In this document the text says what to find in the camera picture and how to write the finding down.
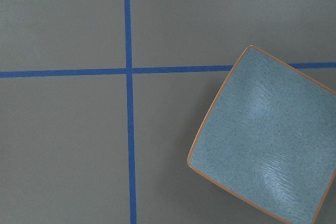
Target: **gray floor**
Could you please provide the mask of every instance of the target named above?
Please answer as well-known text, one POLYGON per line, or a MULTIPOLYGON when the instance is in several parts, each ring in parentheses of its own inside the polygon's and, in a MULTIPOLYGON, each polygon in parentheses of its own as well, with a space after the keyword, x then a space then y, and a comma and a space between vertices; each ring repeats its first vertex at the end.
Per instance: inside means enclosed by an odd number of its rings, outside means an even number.
MULTIPOLYGON (((0 71, 125 67, 124 0, 0 0, 0 71)), ((131 0, 134 67, 336 62, 334 0, 131 0)), ((336 68, 306 69, 336 90, 336 68)), ((280 223, 187 167, 228 72, 135 74, 139 224, 280 223)), ((130 223, 125 75, 3 78, 0 223, 130 223)), ((318 224, 336 219, 336 183, 318 224)))

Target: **square board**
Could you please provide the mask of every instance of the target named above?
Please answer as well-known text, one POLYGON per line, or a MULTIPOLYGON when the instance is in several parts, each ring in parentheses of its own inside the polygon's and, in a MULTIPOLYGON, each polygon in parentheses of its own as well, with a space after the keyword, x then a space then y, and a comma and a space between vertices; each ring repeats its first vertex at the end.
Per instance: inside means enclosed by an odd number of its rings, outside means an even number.
POLYGON ((285 223, 314 223, 335 177, 335 94, 249 46, 199 128, 188 165, 285 223))

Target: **wooden edge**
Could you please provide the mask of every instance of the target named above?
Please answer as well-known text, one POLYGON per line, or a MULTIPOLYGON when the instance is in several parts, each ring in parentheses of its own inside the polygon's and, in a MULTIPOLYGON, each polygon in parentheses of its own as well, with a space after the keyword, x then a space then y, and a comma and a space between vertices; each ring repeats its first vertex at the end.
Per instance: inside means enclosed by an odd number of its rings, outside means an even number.
POLYGON ((317 207, 317 210, 316 210, 316 212, 315 212, 315 215, 314 215, 314 217, 313 217, 313 221, 312 221, 311 224, 314 224, 314 223, 316 222, 317 216, 318 216, 319 213, 320 213, 321 207, 322 207, 322 205, 323 205, 323 203, 324 203, 324 201, 325 201, 325 199, 326 199, 326 196, 327 196, 327 194, 328 194, 328 192, 329 192, 329 189, 330 189, 330 187, 331 187, 331 185, 332 185, 332 183, 333 183, 335 177, 336 177, 336 168, 335 168, 335 170, 334 170, 333 175, 331 176, 331 179, 330 179, 330 181, 329 181, 329 183, 328 183, 328 185, 327 185, 327 188, 326 188, 325 191, 324 191, 324 194, 323 194, 323 196, 322 196, 322 198, 321 198, 321 201, 320 201, 320 203, 319 203, 319 205, 318 205, 318 207, 317 207))
MULTIPOLYGON (((291 224, 289 221, 280 218, 279 216, 273 214, 272 212, 270 212, 270 211, 268 211, 268 210, 266 210, 266 209, 264 209, 264 208, 258 206, 257 204, 253 203, 252 201, 250 201, 250 200, 244 198, 243 196, 241 196, 241 195, 235 193, 234 191, 230 190, 229 188, 225 187, 224 185, 218 183, 217 181, 213 180, 212 178, 210 178, 209 176, 207 176, 206 174, 204 174, 203 172, 201 172, 200 170, 198 170, 197 168, 195 168, 194 166, 192 166, 192 165, 190 164, 190 158, 191 158, 191 156, 192 156, 192 154, 193 154, 193 152, 194 152, 194 149, 195 149, 195 146, 196 146, 196 144, 197 144, 198 138, 200 137, 200 134, 201 134, 201 132, 202 132, 202 130, 203 130, 203 128, 204 128, 204 125, 206 124, 206 121, 208 120, 208 117, 209 117, 209 115, 210 115, 212 109, 214 108, 214 106, 215 106, 215 104, 216 104, 218 98, 221 96, 220 94, 222 93, 222 91, 224 90, 225 86, 227 85, 227 83, 228 83, 229 79, 231 78, 233 72, 235 71, 235 69, 236 69, 237 66, 239 65, 240 61, 242 60, 242 58, 244 57, 244 55, 247 53, 247 51, 248 51, 250 48, 254 48, 254 49, 256 49, 256 50, 262 52, 264 55, 270 57, 271 59, 273 59, 273 60, 275 60, 275 61, 277 61, 277 62, 279 62, 280 64, 284 65, 285 67, 290 68, 291 70, 295 71, 296 73, 302 75, 303 77, 307 78, 308 80, 314 82, 315 84, 319 85, 320 87, 322 87, 322 88, 326 89, 327 91, 331 92, 332 94, 336 95, 336 92, 335 92, 335 91, 333 91, 332 89, 330 89, 330 88, 326 87, 325 85, 319 83, 317 80, 311 78, 310 76, 306 75, 305 73, 300 72, 299 70, 297 70, 297 69, 291 67, 290 65, 284 63, 283 61, 281 61, 281 60, 275 58, 274 56, 272 56, 272 55, 270 55, 269 53, 267 53, 267 52, 261 50, 260 48, 257 48, 257 47, 255 47, 255 46, 253 46, 253 45, 250 45, 250 46, 248 46, 248 47, 244 50, 244 52, 240 55, 240 57, 238 58, 238 60, 236 61, 236 63, 235 63, 234 66, 232 67, 232 69, 230 70, 228 76, 226 77, 225 81, 223 82, 222 86, 220 87, 220 89, 219 89, 219 91, 218 91, 218 93, 217 93, 217 95, 216 95, 214 101, 212 102, 212 104, 211 104, 211 106, 210 106, 208 112, 206 113, 206 115, 205 115, 205 117, 204 117, 204 120, 202 121, 201 126, 199 127, 199 129, 198 129, 198 131, 197 131, 196 137, 195 137, 194 142, 193 142, 193 144, 192 144, 192 146, 191 146, 191 149, 190 149, 190 151, 189 151, 188 158, 187 158, 187 164, 188 164, 188 166, 189 166, 192 170, 194 170, 195 172, 199 173, 201 176, 203 176, 204 178, 206 178, 206 179, 209 180, 210 182, 214 183, 215 185, 219 186, 220 188, 222 188, 223 190, 227 191, 228 193, 234 195, 235 197, 239 198, 240 200, 242 200, 242 201, 244 201, 244 202, 250 204, 251 206, 257 208, 258 210, 260 210, 260 211, 262 211, 262 212, 264 212, 264 213, 266 213, 266 214, 268 214, 268 215, 270 215, 270 216, 272 216, 272 217, 274 217, 274 218, 276 218, 276 219, 278 219, 278 220, 280 220, 280 221, 282 221, 282 222, 284 222, 284 223, 286 223, 286 224, 291 224)), ((328 194, 328 191, 329 191, 329 189, 330 189, 330 187, 331 187, 331 185, 332 185, 332 182, 333 182, 333 180, 335 179, 335 177, 336 177, 336 169, 335 169, 335 171, 334 171, 334 173, 333 173, 333 175, 332 175, 332 177, 331 177, 331 180, 329 181, 329 183, 328 183, 328 185, 327 185, 327 188, 326 188, 326 190, 325 190, 325 192, 324 192, 324 194, 323 194, 323 196, 322 196, 322 199, 321 199, 321 201, 320 201, 320 203, 319 203, 319 205, 318 205, 317 211, 316 211, 315 214, 314 214, 314 217, 313 217, 313 220, 312 220, 312 223, 311 223, 311 224, 314 224, 314 223, 315 223, 315 221, 316 221, 316 219, 317 219, 317 216, 318 216, 318 214, 319 214, 319 211, 320 211, 320 209, 321 209, 321 207, 322 207, 322 204, 323 204, 324 200, 326 199, 326 196, 327 196, 327 194, 328 194)))

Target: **vertical blue line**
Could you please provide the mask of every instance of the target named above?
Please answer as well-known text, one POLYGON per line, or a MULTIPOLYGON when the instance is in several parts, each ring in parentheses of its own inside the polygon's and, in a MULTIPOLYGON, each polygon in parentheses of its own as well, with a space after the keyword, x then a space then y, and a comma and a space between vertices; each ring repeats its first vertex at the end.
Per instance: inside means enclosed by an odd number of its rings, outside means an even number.
POLYGON ((135 185, 134 155, 134 116, 133 116, 133 76, 132 76, 132 35, 131 0, 124 0, 125 13, 125 49, 126 49, 126 86, 127 86, 127 130, 128 130, 128 170, 130 188, 130 222, 136 222, 137 192, 135 185))

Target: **brown border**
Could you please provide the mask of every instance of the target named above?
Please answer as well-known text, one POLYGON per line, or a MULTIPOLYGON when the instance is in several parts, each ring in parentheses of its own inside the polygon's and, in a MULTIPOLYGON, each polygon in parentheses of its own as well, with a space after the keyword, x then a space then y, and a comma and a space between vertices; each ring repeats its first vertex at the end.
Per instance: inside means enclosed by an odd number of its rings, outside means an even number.
MULTIPOLYGON (((197 141, 198 141, 198 138, 200 137, 200 134, 201 134, 201 132, 202 132, 202 130, 203 130, 203 127, 204 127, 206 121, 208 120, 209 115, 210 115, 210 113, 211 113, 213 107, 215 106, 215 104, 216 104, 216 102, 217 102, 217 100, 218 100, 220 94, 221 94, 222 91, 224 90, 224 88, 225 88, 226 84, 228 83, 229 79, 231 78, 233 72, 235 71, 235 69, 236 69, 237 66, 239 65, 240 61, 242 60, 242 58, 244 57, 244 55, 246 54, 246 52, 247 52, 250 48, 254 48, 254 49, 256 49, 256 50, 262 52, 263 54, 265 54, 266 56, 270 57, 271 59, 273 59, 273 60, 279 62, 280 64, 284 65, 285 67, 288 67, 289 69, 295 71, 296 73, 302 75, 303 77, 307 78, 308 80, 314 82, 315 84, 319 85, 320 87, 322 87, 322 88, 328 90, 329 92, 331 92, 332 94, 336 95, 336 92, 335 92, 335 91, 333 91, 332 89, 330 89, 330 88, 324 86, 323 84, 319 83, 317 80, 311 78, 310 76, 306 75, 305 73, 300 72, 299 70, 297 70, 297 69, 291 67, 290 65, 284 63, 283 61, 281 61, 281 60, 275 58, 274 56, 272 56, 272 55, 266 53, 265 51, 262 51, 261 49, 255 47, 255 46, 252 46, 252 45, 251 45, 251 46, 248 46, 248 47, 244 50, 244 52, 242 53, 242 55, 240 55, 240 57, 238 58, 238 60, 237 60, 236 63, 234 64, 234 66, 232 67, 230 73, 228 74, 228 76, 226 77, 226 79, 225 79, 225 81, 223 82, 222 86, 220 87, 220 89, 219 89, 219 91, 218 91, 218 93, 217 93, 217 95, 216 95, 214 101, 212 102, 212 104, 211 104, 211 106, 210 106, 208 112, 206 113, 205 118, 204 118, 204 120, 203 120, 201 126, 200 126, 199 129, 198 129, 198 132, 197 132, 197 134, 196 134, 195 140, 194 140, 194 142, 193 142, 193 144, 192 144, 192 146, 191 146, 191 149, 190 149, 190 152, 189 152, 189 154, 188 154, 188 158, 187 158, 187 163, 188 163, 188 166, 189 166, 192 170, 196 171, 197 173, 199 173, 200 175, 202 175, 203 177, 205 177, 206 179, 208 179, 209 181, 211 181, 211 182, 214 183, 215 185, 219 186, 220 188, 224 189, 225 191, 229 192, 230 194, 236 196, 237 198, 241 199, 242 201, 244 201, 244 202, 250 204, 251 206, 254 206, 255 208, 257 208, 257 209, 259 209, 259 210, 261 210, 261 211, 267 213, 268 215, 271 215, 272 217, 274 217, 274 218, 276 218, 276 219, 278 219, 278 220, 280 220, 280 221, 282 221, 282 222, 284 222, 284 223, 286 223, 286 224, 291 224, 289 221, 280 218, 279 216, 273 214, 272 212, 270 212, 270 211, 268 211, 268 210, 266 210, 266 209, 260 207, 259 205, 253 203, 252 201, 250 201, 250 200, 244 198, 243 196, 241 196, 241 195, 235 193, 234 191, 230 190, 229 188, 225 187, 224 185, 218 183, 217 181, 215 181, 214 179, 210 178, 209 176, 207 176, 206 174, 204 174, 203 172, 201 172, 199 169, 195 168, 194 166, 192 166, 192 165, 190 164, 190 158, 191 158, 191 156, 192 156, 192 154, 193 154, 193 152, 194 152, 194 148, 195 148, 195 146, 196 146, 196 143, 197 143, 197 141)), ((316 219, 317 219, 317 216, 318 216, 318 213, 319 213, 319 211, 320 211, 320 209, 321 209, 321 207, 322 207, 322 204, 323 204, 324 200, 326 199, 327 193, 328 193, 328 191, 329 191, 329 189, 330 189, 330 187, 331 187, 331 185, 332 185, 332 182, 333 182, 333 180, 335 179, 335 177, 336 177, 336 169, 334 170, 333 175, 332 175, 332 177, 331 177, 331 179, 330 179, 330 181, 329 181, 329 183, 328 183, 328 185, 327 185, 327 188, 326 188, 326 190, 324 191, 324 194, 323 194, 323 196, 322 196, 322 198, 321 198, 321 201, 320 201, 320 203, 319 203, 319 205, 318 205, 318 207, 317 207, 317 210, 316 210, 316 212, 315 212, 315 214, 314 214, 314 217, 313 217, 313 220, 312 220, 312 223, 311 223, 311 224, 314 224, 314 223, 315 223, 315 221, 316 221, 316 219)))

